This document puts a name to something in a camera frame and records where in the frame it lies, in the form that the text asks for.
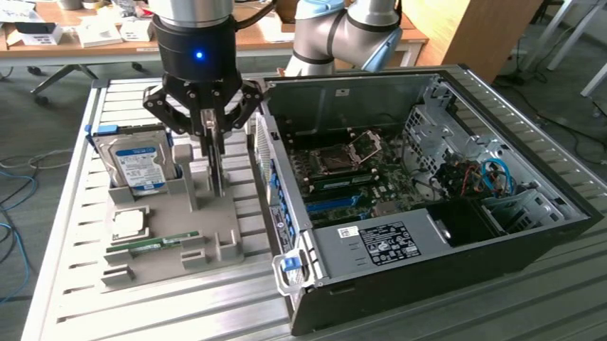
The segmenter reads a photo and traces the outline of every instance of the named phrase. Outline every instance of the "blue hard drive label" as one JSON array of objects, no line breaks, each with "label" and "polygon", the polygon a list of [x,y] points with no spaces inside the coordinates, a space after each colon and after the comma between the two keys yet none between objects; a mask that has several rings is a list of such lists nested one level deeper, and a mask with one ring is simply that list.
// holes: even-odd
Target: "blue hard drive label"
[{"label": "blue hard drive label", "polygon": [[421,255],[401,222],[361,229],[359,234],[375,265],[384,265]]},{"label": "blue hard drive label", "polygon": [[154,190],[164,186],[162,167],[156,163],[156,148],[124,149],[116,152],[116,159],[129,187],[136,190]]}]

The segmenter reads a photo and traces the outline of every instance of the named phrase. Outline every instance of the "motherboard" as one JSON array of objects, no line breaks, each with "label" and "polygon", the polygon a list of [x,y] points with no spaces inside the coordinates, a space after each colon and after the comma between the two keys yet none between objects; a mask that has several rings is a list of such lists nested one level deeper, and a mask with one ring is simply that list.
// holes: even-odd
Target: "motherboard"
[{"label": "motherboard", "polygon": [[405,212],[440,198],[415,187],[399,132],[371,129],[290,141],[290,167],[314,227]]}]

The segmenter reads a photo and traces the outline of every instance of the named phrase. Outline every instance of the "metal work table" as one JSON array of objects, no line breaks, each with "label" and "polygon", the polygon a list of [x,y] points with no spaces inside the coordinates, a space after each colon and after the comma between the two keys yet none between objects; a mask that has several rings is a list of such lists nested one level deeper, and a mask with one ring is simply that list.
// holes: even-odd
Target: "metal work table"
[{"label": "metal work table", "polygon": [[[475,93],[547,163],[607,212],[605,186],[468,72]],[[117,80],[90,90],[22,340],[595,340],[607,335],[607,229],[599,223],[516,274],[369,318],[290,337],[274,288],[245,134],[228,139],[224,168],[234,189],[242,264],[100,293],[100,238],[108,176],[84,138],[92,124],[154,122],[141,92],[160,79]],[[189,139],[176,137],[177,144]],[[193,167],[204,166],[194,151]]]}]

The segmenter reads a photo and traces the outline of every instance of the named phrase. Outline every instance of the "power supply label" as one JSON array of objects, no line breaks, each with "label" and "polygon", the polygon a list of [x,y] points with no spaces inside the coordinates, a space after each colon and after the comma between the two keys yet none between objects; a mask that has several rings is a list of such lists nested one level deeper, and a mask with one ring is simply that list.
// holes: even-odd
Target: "power supply label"
[{"label": "power supply label", "polygon": [[359,234],[375,265],[421,255],[401,222],[361,229]]}]

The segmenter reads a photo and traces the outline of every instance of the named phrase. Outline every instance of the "chair wheel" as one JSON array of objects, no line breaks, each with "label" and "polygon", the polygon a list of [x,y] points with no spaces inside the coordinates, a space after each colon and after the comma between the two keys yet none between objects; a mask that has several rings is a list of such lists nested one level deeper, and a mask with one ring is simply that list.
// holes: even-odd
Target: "chair wheel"
[{"label": "chair wheel", "polygon": [[142,70],[142,65],[138,63],[130,63],[130,67],[134,69],[134,71],[141,71]]},{"label": "chair wheel", "polygon": [[48,106],[50,101],[48,100],[48,97],[45,97],[45,96],[36,96],[34,97],[34,103],[37,105],[40,105],[41,107],[45,107],[45,106]]},{"label": "chair wheel", "polygon": [[33,76],[38,76],[41,75],[41,70],[38,67],[34,67],[34,66],[28,66],[28,72],[33,75]]}]

